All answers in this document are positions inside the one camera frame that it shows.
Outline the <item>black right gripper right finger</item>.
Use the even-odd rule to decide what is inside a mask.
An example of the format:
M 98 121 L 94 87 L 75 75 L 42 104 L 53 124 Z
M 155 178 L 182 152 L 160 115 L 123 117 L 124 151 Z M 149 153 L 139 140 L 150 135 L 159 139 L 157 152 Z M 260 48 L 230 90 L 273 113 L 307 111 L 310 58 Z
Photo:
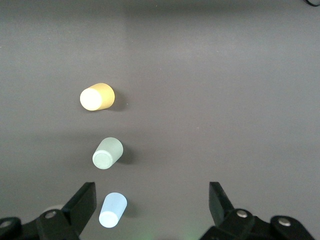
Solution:
M 214 226 L 201 237 L 203 240 L 246 240 L 255 225 L 247 210 L 234 208 L 219 182 L 209 183 L 208 205 Z

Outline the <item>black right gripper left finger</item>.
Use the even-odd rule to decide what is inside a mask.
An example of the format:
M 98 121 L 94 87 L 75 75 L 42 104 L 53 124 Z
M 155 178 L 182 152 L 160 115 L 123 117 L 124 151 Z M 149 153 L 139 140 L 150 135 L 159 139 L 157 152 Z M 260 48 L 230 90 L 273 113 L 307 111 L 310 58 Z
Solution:
M 96 184 L 86 182 L 62 207 L 44 212 L 36 220 L 41 240 L 79 240 L 97 207 Z

